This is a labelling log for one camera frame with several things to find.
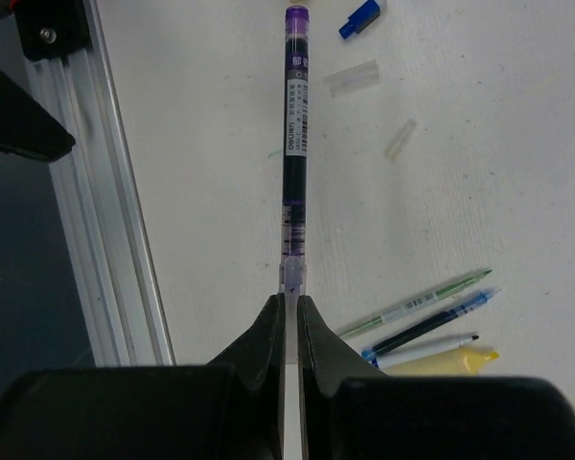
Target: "clear plastic tube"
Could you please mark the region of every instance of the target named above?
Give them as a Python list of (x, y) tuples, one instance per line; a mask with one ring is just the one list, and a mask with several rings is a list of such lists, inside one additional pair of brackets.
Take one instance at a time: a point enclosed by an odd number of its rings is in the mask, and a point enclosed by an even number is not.
[(376, 60), (341, 70), (324, 79), (324, 84), (330, 88), (332, 97), (357, 89), (372, 86), (380, 82), (380, 69)]

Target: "blue pen cap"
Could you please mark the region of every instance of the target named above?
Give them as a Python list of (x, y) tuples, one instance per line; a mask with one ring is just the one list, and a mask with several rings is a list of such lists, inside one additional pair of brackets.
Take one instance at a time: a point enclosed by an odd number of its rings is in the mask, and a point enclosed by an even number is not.
[(347, 39), (351, 34), (359, 34), (368, 27), (375, 19), (380, 17), (381, 7), (376, 0), (366, 0), (360, 8), (349, 16), (347, 24), (341, 27), (338, 32), (343, 39)]
[(377, 357), (376, 353), (371, 348), (369, 348), (367, 350), (362, 350), (361, 355), (367, 361), (372, 361), (373, 359), (375, 359)]

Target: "blue pen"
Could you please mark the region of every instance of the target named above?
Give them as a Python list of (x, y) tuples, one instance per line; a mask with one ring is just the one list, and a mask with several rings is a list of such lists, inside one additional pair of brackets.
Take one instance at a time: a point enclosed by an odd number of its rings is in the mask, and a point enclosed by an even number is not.
[(487, 289), (478, 292), (476, 295), (471, 297), (466, 302), (452, 307), (449, 310), (441, 311), (428, 319), (425, 319), (419, 324), (416, 324), (412, 328), (407, 329), (394, 335), (390, 338), (382, 340), (377, 345), (373, 345), (371, 348), (366, 349), (362, 352), (362, 357), (368, 361), (375, 359), (381, 355), (391, 352), (392, 350), (401, 347), (407, 342), (414, 340), (415, 338), (429, 333), (437, 328), (440, 328), (449, 321), (459, 318), (467, 314), (469, 311), (473, 311), (486, 305), (490, 299), (499, 291), (499, 289)]

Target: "white pen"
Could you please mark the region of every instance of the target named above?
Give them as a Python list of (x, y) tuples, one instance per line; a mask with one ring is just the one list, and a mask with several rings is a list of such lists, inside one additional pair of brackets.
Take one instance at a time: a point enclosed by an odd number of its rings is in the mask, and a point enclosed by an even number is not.
[(412, 347), (403, 352), (389, 353), (388, 355), (379, 356), (371, 360), (373, 364), (378, 369), (385, 369), (386, 367), (398, 366), (405, 362), (414, 361), (422, 357), (431, 357), (433, 355), (438, 355), (439, 353), (448, 352), (450, 350), (456, 350), (457, 348), (471, 343), (479, 338), (479, 335), (467, 335), (462, 337), (451, 337), (443, 338), (441, 340), (435, 340), (426, 345), (421, 345), (418, 347)]

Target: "yellow highlighter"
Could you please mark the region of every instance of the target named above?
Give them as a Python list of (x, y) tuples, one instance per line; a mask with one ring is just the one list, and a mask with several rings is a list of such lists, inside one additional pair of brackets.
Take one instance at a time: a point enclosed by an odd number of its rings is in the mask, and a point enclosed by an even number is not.
[(386, 367), (383, 372), (393, 377), (476, 376), (482, 367), (495, 359), (498, 359), (497, 352), (460, 347), (438, 355)]

